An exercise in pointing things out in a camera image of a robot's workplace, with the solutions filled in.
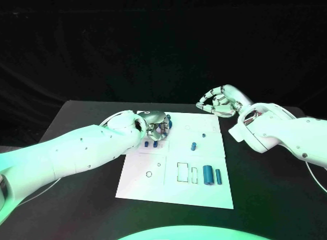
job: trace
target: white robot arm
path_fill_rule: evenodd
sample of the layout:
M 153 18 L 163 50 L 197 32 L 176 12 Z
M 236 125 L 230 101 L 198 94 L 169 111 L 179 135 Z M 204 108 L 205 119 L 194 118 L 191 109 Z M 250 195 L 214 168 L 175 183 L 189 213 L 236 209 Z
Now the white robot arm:
M 205 101 L 214 97 L 213 105 Z M 327 168 L 327 120 L 296 116 L 274 103 L 256 103 L 233 86 L 213 89 L 197 107 L 220 117 L 240 113 L 238 123 L 228 130 L 238 142 L 246 140 L 260 153 L 276 145 L 289 149 L 306 162 Z
M 0 187 L 0 224 L 42 186 L 133 152 L 146 134 L 159 141 L 169 131 L 171 120 L 165 112 L 135 114 L 129 110 L 113 115 L 101 125 L 83 127 L 41 144 L 2 153 L 0 176 L 8 194 Z

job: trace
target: blue cylinder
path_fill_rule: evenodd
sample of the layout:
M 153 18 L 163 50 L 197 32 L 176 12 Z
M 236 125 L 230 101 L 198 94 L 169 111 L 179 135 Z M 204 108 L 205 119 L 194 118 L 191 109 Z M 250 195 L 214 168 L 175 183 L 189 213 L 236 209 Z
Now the blue cylinder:
M 191 149 L 195 151 L 197 150 L 197 142 L 192 143 Z
M 224 183 L 223 183 L 221 169 L 217 169 L 215 172 L 217 172 L 217 181 L 218 181 L 218 185 L 223 185 Z
M 204 179 L 205 179 L 205 185 L 215 184 L 214 168 L 210 165 L 204 166 Z

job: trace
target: paper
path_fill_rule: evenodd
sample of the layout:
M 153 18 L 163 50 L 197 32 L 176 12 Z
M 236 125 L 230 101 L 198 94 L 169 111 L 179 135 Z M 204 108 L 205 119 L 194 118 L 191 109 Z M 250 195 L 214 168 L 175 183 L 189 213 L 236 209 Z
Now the paper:
M 234 209 L 218 116 L 166 114 L 172 117 L 169 136 L 158 142 L 158 147 L 146 136 L 136 152 L 126 156 L 116 197 Z M 214 185 L 205 185 L 205 165 L 213 166 Z M 217 183 L 217 169 L 221 170 L 223 185 Z

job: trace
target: table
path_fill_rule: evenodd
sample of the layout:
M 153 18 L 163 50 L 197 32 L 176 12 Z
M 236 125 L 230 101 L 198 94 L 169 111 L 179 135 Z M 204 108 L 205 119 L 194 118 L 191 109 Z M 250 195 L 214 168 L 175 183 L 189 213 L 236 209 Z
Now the table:
M 299 108 L 285 108 L 305 116 Z M 123 110 L 208 114 L 195 104 L 68 101 L 41 142 L 99 125 Z M 0 226 L 0 240 L 116 240 L 176 225 L 224 227 L 274 240 L 327 239 L 327 194 L 305 162 L 283 146 L 259 153 L 246 141 L 238 143 L 228 132 L 237 120 L 220 118 L 234 209 L 116 198 L 122 155 L 101 167 L 63 178 L 14 211 Z

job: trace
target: black backdrop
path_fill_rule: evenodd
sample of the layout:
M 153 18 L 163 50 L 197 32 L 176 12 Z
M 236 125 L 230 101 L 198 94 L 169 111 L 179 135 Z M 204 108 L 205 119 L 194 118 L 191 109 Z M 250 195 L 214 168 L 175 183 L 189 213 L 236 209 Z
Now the black backdrop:
M 67 100 L 194 104 L 225 84 L 327 119 L 327 4 L 106 2 L 0 1 L 0 125 L 48 128 Z

